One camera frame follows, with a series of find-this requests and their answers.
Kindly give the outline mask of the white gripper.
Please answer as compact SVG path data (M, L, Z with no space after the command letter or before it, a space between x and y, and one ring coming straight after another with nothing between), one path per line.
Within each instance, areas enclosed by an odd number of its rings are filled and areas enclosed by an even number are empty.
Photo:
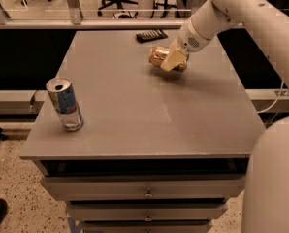
M161 63L164 71L171 71L187 59L186 52L198 52L210 43L211 39L204 38L194 27L189 18L179 29L170 44L170 52Z

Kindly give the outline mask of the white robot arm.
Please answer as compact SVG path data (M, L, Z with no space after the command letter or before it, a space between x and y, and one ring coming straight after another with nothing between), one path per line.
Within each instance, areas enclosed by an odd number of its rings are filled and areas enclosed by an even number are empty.
M267 0L208 0L181 26L162 69L173 69L238 23L289 88L289 16ZM289 117L266 129L251 153L241 233L289 233Z

